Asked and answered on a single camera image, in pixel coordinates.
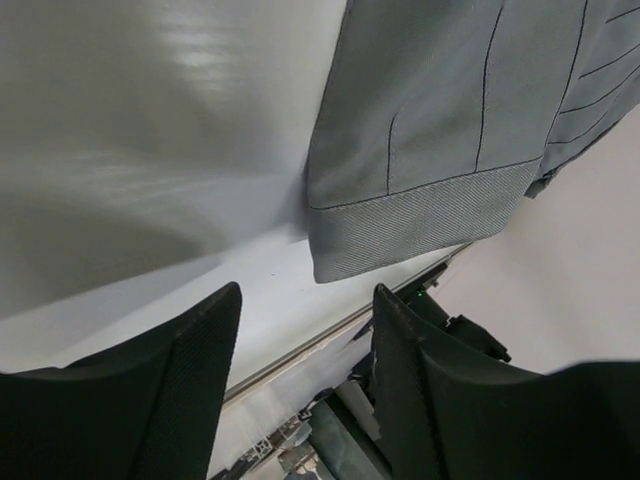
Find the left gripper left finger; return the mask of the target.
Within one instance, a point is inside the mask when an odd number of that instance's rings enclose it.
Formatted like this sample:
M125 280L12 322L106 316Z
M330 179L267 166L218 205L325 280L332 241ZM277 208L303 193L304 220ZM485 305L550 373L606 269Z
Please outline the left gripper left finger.
M64 368L1 378L5 479L203 479L236 345L229 283Z

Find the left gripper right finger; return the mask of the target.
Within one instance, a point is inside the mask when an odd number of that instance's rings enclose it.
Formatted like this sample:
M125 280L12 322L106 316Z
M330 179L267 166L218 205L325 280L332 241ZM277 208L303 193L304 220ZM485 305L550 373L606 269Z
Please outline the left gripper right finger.
M396 479L635 479L639 366L544 375L493 359L373 295L375 416Z

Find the grey pleated skirt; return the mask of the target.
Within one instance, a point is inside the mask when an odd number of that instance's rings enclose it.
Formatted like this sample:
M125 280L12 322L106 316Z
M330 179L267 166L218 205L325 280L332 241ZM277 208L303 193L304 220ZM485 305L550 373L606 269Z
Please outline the grey pleated skirt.
M500 232L639 102L635 1L351 1L307 158L319 283Z

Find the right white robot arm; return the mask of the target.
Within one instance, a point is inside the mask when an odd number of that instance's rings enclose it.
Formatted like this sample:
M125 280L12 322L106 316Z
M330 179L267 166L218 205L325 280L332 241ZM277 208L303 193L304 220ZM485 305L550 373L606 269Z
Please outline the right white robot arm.
M437 286L438 279L445 270L446 265L436 267L435 273L424 274L417 280L397 289L394 293L401 303L421 318L423 323L435 326L484 355L504 363L510 363L511 357L507 348L486 329L464 315L452 317L427 293L429 287ZM372 332L373 323L373 318L371 318L349 343L353 343L365 334ZM372 370L373 354L370 352L353 367L347 380L356 382L365 391L367 398L375 403L373 393L371 393Z

